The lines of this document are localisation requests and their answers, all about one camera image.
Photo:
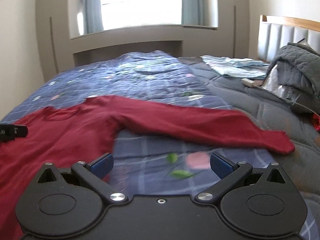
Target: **silver bolt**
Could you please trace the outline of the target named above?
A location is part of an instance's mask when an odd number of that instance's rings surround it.
[[[198,194],[198,199],[201,199],[203,201],[208,201],[208,200],[211,200],[212,198],[213,198],[213,195],[208,192]]]
[[[165,199],[163,199],[163,198],[160,198],[160,199],[158,199],[158,203],[159,204],[164,204],[164,203],[166,203],[167,201],[165,200]]]
[[[110,198],[113,201],[123,201],[125,199],[125,194],[113,193],[113,194],[110,195]]]

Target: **small white object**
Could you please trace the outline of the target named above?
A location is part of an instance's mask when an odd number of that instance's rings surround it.
[[[200,99],[203,97],[204,97],[204,95],[192,95],[192,96],[188,96],[188,100],[193,101],[193,100],[197,100],[197,99]]]
[[[132,64],[131,63],[124,63],[122,65],[119,65],[118,68],[124,68],[124,67],[132,67]]]
[[[244,84],[247,87],[254,87],[255,86],[255,81],[249,79],[249,78],[242,78],[241,83]]]
[[[155,76],[146,76],[146,79],[153,79]]]

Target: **white wall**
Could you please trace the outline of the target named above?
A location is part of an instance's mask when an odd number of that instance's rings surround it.
[[[0,119],[43,83],[35,0],[0,0]]]
[[[135,26],[90,33],[70,40],[72,53],[120,44],[149,41],[183,41],[181,25]]]
[[[236,44],[234,51],[234,5]],[[249,47],[249,0],[218,0],[217,30],[184,29],[183,56],[247,57]]]
[[[49,18],[52,18],[52,39]],[[70,50],[68,0],[36,0],[36,30],[44,80],[75,66]]]
[[[69,31],[71,38],[80,35],[77,20],[77,15],[80,12],[82,12],[82,0],[68,0]]]
[[[320,0],[249,0],[249,57],[257,57],[259,18],[261,14],[303,18],[320,22]]]
[[[204,0],[204,25],[218,27],[218,0]]]

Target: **sweater sleeve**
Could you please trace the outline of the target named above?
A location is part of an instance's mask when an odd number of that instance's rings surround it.
[[[121,129],[137,134],[170,135],[217,147],[265,148],[283,155],[294,151],[284,131],[261,130],[240,111],[173,106],[116,96],[110,102],[112,119]]]

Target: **light blue curtain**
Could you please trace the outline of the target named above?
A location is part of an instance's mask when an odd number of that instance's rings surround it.
[[[84,34],[103,31],[101,1],[100,0],[82,0]]]
[[[181,24],[204,25],[204,0],[182,0]]]

